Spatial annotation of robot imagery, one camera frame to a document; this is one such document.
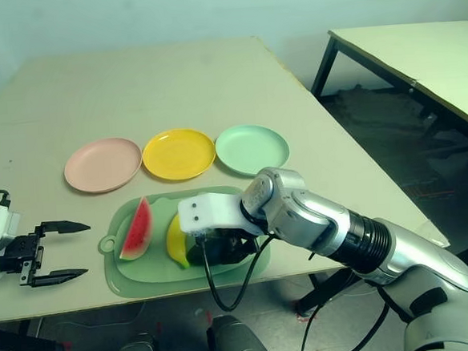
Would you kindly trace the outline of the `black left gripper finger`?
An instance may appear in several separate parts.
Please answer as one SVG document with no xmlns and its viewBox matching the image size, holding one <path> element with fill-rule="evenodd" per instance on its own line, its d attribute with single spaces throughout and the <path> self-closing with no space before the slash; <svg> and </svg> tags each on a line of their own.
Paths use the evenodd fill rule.
<svg viewBox="0 0 468 351">
<path fill-rule="evenodd" d="M 86 224 L 81 224 L 73 221 L 46 221 L 42 222 L 39 226 L 35 227 L 34 234 L 39 238 L 43 238 L 48 232 L 56 232 L 58 234 L 70 234 L 90 229 L 91 227 Z"/>
<path fill-rule="evenodd" d="M 24 262 L 20 275 L 20 285 L 30 286 L 31 288 L 49 287 L 49 285 L 58 285 L 68 282 L 88 272 L 87 268 L 71 268 L 59 269 L 58 271 L 51 271 L 48 275 L 37 276 L 36 272 L 38 269 L 40 269 L 40 264 L 38 262 Z"/>
</svg>

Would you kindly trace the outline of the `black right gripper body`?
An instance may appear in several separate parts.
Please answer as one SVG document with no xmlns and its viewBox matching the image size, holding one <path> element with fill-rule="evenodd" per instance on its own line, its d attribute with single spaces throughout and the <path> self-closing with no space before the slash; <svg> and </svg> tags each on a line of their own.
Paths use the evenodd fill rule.
<svg viewBox="0 0 468 351">
<path fill-rule="evenodd" d="M 220 234 L 224 238 L 225 249 L 228 251 L 259 248 L 257 235 L 244 229 L 221 229 Z"/>
</svg>

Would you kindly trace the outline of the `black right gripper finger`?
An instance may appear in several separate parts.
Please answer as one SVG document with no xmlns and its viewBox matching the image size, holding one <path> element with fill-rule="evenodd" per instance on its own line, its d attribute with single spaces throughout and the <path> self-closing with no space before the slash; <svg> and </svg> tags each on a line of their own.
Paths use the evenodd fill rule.
<svg viewBox="0 0 468 351">
<path fill-rule="evenodd" d="M 258 246 L 242 244 L 240 247 L 231 248 L 224 252 L 222 254 L 222 262 L 223 264 L 239 264 L 247 256 L 254 255 L 258 252 Z"/>
</svg>

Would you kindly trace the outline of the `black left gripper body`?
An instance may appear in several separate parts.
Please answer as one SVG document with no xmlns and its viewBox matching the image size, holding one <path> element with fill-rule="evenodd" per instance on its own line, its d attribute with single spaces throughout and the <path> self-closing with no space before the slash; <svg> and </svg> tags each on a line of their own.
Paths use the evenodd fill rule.
<svg viewBox="0 0 468 351">
<path fill-rule="evenodd" d="M 18 273 L 20 284 L 37 284 L 36 272 L 42 263 L 41 234 L 17 236 L 0 256 L 0 272 Z"/>
</svg>

